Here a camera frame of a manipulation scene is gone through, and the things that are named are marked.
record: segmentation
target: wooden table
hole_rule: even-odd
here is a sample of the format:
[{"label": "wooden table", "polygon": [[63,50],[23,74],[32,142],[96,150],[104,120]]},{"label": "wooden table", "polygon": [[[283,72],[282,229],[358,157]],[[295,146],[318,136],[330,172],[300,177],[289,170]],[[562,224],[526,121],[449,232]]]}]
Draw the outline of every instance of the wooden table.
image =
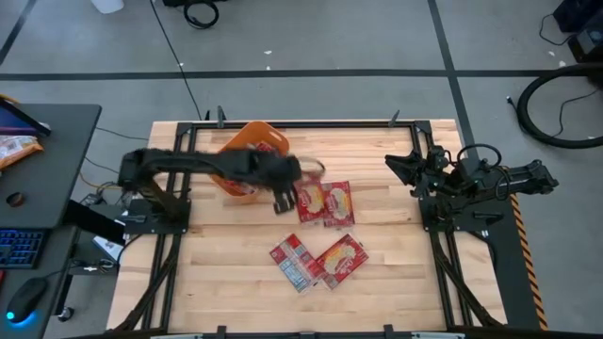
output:
[{"label": "wooden table", "polygon": [[[454,120],[431,121],[436,144],[454,156],[461,141]],[[171,149],[177,122],[156,122],[149,147]],[[197,151],[215,152],[236,131],[203,130]],[[324,163],[323,182],[350,181],[356,225],[351,232],[369,259],[334,291],[318,285],[299,295],[274,264],[269,251],[295,233],[315,256],[344,233],[301,226],[297,213],[275,216],[272,197],[240,205],[206,175],[193,174],[193,210],[183,237],[171,308],[170,332],[395,331],[445,328],[432,248],[423,231],[417,200],[384,164],[388,154],[412,150],[410,133],[400,129],[337,128],[283,130],[295,155]],[[167,174],[156,177],[165,184]],[[457,234],[467,285],[497,320],[505,322],[497,279],[487,246]],[[107,326],[122,322],[145,290],[155,235],[145,235],[122,259]],[[451,283],[455,319],[461,321]],[[158,324],[163,293],[155,301]]]}]

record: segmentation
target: warning tape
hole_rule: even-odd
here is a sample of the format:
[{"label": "warning tape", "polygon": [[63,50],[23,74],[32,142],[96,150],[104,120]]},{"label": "warning tape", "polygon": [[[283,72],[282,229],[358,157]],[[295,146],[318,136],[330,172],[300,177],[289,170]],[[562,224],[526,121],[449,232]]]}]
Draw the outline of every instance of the warning tape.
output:
[{"label": "warning tape", "polygon": [[543,331],[548,331],[543,299],[540,297],[540,290],[538,289],[538,282],[536,281],[536,273],[534,272],[534,264],[531,260],[530,246],[528,245],[528,238],[526,237],[526,227],[524,226],[524,221],[521,218],[521,212],[519,212],[519,201],[517,200],[517,196],[515,194],[512,194],[510,198],[511,206],[513,207],[513,214],[515,215],[515,223],[517,224],[517,231],[519,232],[521,250],[523,251],[524,259],[526,261],[526,270],[528,271],[528,278],[530,279],[530,288],[534,297],[534,304],[536,305],[536,314],[538,315],[540,329]]}]

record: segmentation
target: gray floor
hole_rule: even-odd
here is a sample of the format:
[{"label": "gray floor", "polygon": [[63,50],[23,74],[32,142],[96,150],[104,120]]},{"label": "gray floor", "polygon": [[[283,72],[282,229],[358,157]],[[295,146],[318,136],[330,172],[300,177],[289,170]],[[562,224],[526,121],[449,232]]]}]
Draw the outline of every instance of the gray floor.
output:
[{"label": "gray floor", "polygon": [[[457,70],[547,70],[575,63],[566,46],[540,40],[540,19],[561,0],[437,0]],[[0,4],[0,42],[26,0]],[[427,0],[231,0],[218,3],[215,28],[198,31],[182,14],[157,10],[173,47],[189,72],[407,69],[443,70]],[[545,34],[562,40],[554,21]],[[101,15],[90,1],[38,0],[4,63],[9,73],[161,73],[178,68],[150,5],[125,0],[125,8]],[[542,159],[560,187],[551,195],[520,197],[549,327],[603,332],[599,307],[603,231],[596,180],[603,150],[563,151],[525,137],[505,96],[517,98],[529,78],[460,78],[475,139],[492,143],[510,166]],[[202,112],[222,105],[229,119],[388,118],[457,119],[446,77],[288,77],[191,79]],[[533,118],[554,132],[561,102],[591,91],[584,79],[542,88]],[[182,80],[0,81],[0,92],[28,103],[92,103],[103,106],[99,126],[130,136],[148,135],[152,121],[194,120]],[[567,107],[566,135],[600,136],[603,96]],[[116,169],[121,154],[143,142],[96,132],[88,157]],[[114,180],[86,163],[90,181]],[[77,183],[73,197],[90,188]],[[110,195],[110,200],[117,197]],[[98,333],[105,328],[114,280],[77,278],[68,301],[75,318],[53,320],[47,338]]]}]

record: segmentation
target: computer mouse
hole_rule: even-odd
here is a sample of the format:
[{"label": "computer mouse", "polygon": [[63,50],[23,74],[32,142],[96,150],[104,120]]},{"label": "computer mouse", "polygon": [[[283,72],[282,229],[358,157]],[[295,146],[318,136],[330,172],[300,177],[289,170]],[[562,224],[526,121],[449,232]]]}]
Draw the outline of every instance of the computer mouse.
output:
[{"label": "computer mouse", "polygon": [[48,282],[45,278],[32,278],[12,296],[7,307],[7,319],[12,323],[20,323],[27,319],[36,309],[38,301],[44,295]]}]

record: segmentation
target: blue backlit keyboard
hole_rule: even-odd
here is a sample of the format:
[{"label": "blue backlit keyboard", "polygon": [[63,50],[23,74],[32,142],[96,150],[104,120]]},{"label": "blue backlit keyboard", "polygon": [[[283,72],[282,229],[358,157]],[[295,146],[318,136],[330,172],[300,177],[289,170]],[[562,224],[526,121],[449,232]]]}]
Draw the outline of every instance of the blue backlit keyboard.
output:
[{"label": "blue backlit keyboard", "polygon": [[0,229],[0,268],[35,268],[45,237],[45,230]]}]

